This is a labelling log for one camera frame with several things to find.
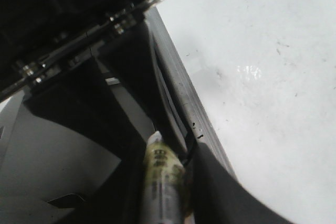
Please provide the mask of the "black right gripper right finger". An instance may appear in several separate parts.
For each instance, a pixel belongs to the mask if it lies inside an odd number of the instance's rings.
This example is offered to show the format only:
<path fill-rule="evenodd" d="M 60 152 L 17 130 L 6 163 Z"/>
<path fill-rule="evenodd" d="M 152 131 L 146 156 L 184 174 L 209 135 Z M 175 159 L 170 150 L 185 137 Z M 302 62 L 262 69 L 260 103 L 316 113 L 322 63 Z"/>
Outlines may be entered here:
<path fill-rule="evenodd" d="M 206 144 L 193 143 L 186 168 L 195 223 L 291 223 L 245 190 Z"/>

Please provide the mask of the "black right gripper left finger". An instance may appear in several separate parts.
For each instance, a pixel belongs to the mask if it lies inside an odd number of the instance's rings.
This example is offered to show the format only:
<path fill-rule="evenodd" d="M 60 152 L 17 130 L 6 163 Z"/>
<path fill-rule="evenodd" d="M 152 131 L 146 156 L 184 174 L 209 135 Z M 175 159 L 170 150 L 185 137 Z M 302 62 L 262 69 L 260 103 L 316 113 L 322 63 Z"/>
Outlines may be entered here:
<path fill-rule="evenodd" d="M 138 223 L 146 144 L 108 87 L 94 59 L 32 88 L 25 106 L 69 128 L 121 161 L 103 185 L 61 223 Z"/>

